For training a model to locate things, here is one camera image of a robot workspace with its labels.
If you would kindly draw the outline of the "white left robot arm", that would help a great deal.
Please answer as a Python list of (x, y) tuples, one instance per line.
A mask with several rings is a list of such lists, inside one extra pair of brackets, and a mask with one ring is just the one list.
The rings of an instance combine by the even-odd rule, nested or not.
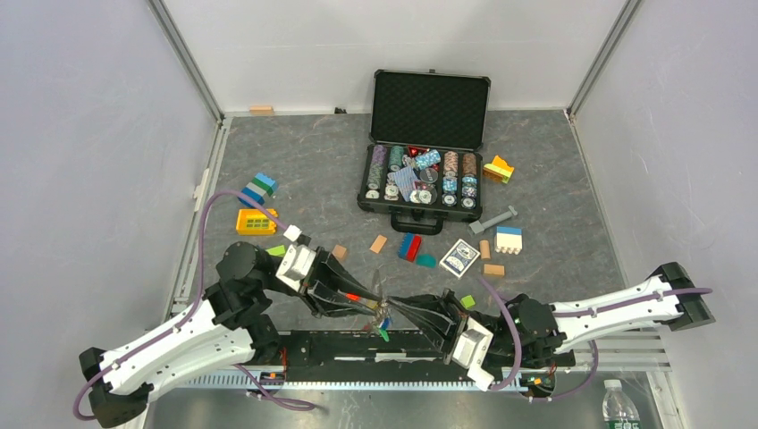
[(283, 257), (246, 242), (229, 246), (219, 279), (199, 301), (117, 349), (80, 354), (92, 419), (114, 428), (182, 382), (216, 369), (276, 364), (282, 338), (266, 310), (268, 291), (300, 299), (312, 315), (373, 315), (379, 293), (364, 287), (324, 248), (291, 246)]

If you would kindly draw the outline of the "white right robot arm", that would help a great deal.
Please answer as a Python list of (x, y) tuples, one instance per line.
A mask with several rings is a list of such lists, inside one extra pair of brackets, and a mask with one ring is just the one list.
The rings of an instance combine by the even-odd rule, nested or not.
[(670, 262), (636, 286), (594, 299), (546, 304), (519, 294), (504, 302), (506, 315), (467, 310), (451, 290), (391, 297), (389, 303), (447, 362), (538, 369), (560, 365), (577, 345), (617, 332), (712, 324), (715, 317), (703, 298), (708, 293), (694, 286), (682, 265)]

